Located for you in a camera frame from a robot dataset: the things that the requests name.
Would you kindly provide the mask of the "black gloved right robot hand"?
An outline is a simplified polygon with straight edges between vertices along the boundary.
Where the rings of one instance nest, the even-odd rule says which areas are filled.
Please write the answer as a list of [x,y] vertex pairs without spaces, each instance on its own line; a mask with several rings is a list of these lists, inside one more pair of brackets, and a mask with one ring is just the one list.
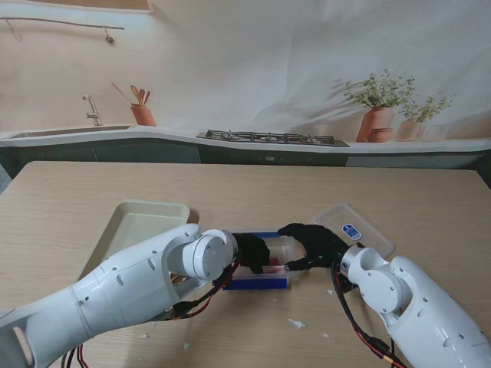
[[280,228],[278,234],[294,238],[305,249],[303,258],[285,264],[290,271],[330,268],[339,255],[343,255],[349,249],[334,232],[321,225],[291,223]]

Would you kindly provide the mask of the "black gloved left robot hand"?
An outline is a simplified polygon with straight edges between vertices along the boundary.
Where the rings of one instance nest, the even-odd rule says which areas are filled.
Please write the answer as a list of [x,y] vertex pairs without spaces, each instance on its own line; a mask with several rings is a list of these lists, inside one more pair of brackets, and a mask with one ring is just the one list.
[[253,274],[262,274],[263,268],[269,265],[270,258],[270,250],[264,240],[251,233],[232,235],[241,253],[239,264],[249,268]]

